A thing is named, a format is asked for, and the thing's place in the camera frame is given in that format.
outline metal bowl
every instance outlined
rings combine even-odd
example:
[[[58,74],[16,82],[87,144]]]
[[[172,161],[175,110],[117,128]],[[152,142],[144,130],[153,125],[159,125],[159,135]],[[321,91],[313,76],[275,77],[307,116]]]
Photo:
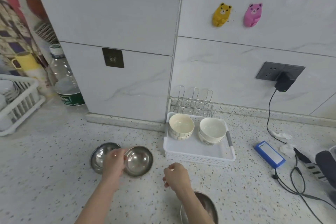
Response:
[[[106,154],[108,154],[111,150],[120,149],[120,145],[116,143],[103,143],[98,146],[92,153],[90,157],[90,165],[92,169],[98,173],[103,173],[103,161],[105,159]]]
[[[126,153],[126,168],[124,172],[132,177],[147,173],[153,165],[153,154],[144,146],[135,146]]]
[[[215,224],[218,224],[217,210],[216,210],[216,207],[215,207],[214,203],[211,201],[211,199],[206,194],[203,194],[202,192],[194,191],[194,193],[195,193],[196,197],[198,198],[198,200],[203,205],[204,209],[208,212],[208,214],[212,218],[213,222]],[[183,205],[181,205],[180,214],[181,214],[182,224],[188,224],[189,223],[188,222],[188,217],[187,217],[187,214],[184,210]]]

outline bottle label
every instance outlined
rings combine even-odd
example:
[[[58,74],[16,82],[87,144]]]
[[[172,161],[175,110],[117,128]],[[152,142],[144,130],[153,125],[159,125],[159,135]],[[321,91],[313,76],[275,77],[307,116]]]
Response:
[[[59,94],[61,97],[62,102],[69,106],[78,106],[78,105],[84,105],[84,99],[82,96],[82,93],[76,93],[76,94]]]

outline hand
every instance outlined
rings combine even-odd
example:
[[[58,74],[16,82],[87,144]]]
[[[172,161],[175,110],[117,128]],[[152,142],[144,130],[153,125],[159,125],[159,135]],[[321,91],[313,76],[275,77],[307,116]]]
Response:
[[[127,149],[114,149],[106,155],[103,162],[102,181],[110,183],[114,191],[119,188],[119,178],[125,168],[126,151]]]
[[[169,167],[163,170],[165,177],[165,188],[171,187],[176,193],[180,201],[183,200],[183,196],[188,193],[194,193],[191,187],[190,178],[187,169],[180,163],[171,164]]]

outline metal rack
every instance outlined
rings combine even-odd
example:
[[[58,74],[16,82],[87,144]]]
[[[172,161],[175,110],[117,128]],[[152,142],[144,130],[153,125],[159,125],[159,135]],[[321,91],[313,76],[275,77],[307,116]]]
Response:
[[[180,91],[178,93],[177,103],[173,112],[185,113],[196,116],[212,117],[215,110],[213,110],[212,90],[207,91],[207,95],[204,100],[198,99],[200,89],[195,87],[191,98],[185,98],[186,88],[185,86],[180,86]]]

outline blue battery pack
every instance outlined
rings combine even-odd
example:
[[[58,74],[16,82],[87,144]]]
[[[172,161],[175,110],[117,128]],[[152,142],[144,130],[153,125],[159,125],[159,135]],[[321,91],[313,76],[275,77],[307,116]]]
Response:
[[[266,141],[262,141],[261,143],[254,146],[254,149],[274,169],[277,169],[283,163],[286,162],[286,160],[276,150],[274,150],[272,146],[270,146]]]

